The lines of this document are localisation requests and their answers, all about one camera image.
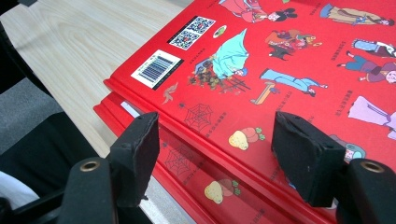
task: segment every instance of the wooden table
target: wooden table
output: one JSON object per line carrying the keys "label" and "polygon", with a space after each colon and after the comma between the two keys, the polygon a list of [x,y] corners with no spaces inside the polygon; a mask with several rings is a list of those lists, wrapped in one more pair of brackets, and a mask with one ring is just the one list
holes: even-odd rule
{"label": "wooden table", "polygon": [[104,157],[116,136],[92,110],[110,93],[103,80],[191,1],[38,0],[0,20],[18,53]]}

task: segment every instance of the red book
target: red book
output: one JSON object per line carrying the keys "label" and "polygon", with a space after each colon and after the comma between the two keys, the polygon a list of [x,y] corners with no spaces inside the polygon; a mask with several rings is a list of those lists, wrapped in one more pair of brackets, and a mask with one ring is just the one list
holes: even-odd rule
{"label": "red book", "polygon": [[[334,222],[334,209],[304,203],[280,170],[270,148],[275,112],[307,119],[346,147],[346,161],[368,158],[395,170],[395,7],[390,0],[194,1],[105,84],[143,112],[158,111],[172,138],[280,213]],[[193,174],[167,173],[181,183]],[[193,183],[193,197],[236,213],[231,198],[205,195],[224,179],[209,176]],[[254,201],[242,195],[240,203]],[[214,220],[224,221],[219,214]]]}

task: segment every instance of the illustrated person in blue robe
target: illustrated person in blue robe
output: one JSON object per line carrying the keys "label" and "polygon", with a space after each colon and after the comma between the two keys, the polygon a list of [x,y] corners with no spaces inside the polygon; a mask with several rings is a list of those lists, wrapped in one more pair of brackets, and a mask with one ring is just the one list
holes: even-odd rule
{"label": "illustrated person in blue robe", "polygon": [[248,70],[245,61],[248,52],[244,47],[246,29],[239,35],[224,42],[212,56],[213,72],[219,79],[238,75],[244,77]]}
{"label": "illustrated person in blue robe", "polygon": [[290,75],[286,75],[283,73],[276,72],[272,69],[266,69],[262,75],[260,76],[261,79],[268,79],[273,80],[276,83],[282,83],[288,86],[291,86],[299,91],[302,91],[304,94],[309,94],[312,97],[316,95],[315,90],[312,89],[312,86],[321,87],[327,89],[327,85],[321,85],[312,78],[305,77],[305,78],[296,78]]}

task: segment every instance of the spider web illustration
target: spider web illustration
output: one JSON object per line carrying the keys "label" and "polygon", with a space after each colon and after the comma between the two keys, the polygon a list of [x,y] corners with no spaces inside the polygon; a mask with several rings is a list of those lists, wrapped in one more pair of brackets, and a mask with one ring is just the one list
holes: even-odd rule
{"label": "spider web illustration", "polygon": [[188,109],[184,122],[186,122],[191,128],[201,131],[205,126],[211,124],[211,114],[212,110],[209,105],[198,104]]}
{"label": "spider web illustration", "polygon": [[192,158],[191,152],[179,147],[169,151],[168,158],[165,161],[166,167],[175,175],[181,175],[190,170],[190,160]]}

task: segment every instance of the black fabric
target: black fabric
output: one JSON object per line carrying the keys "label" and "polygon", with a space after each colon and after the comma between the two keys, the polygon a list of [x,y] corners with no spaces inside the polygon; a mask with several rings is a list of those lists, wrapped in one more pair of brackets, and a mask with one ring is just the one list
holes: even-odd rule
{"label": "black fabric", "polygon": [[97,153],[67,115],[51,115],[0,156],[0,171],[42,197],[64,188],[77,162]]}

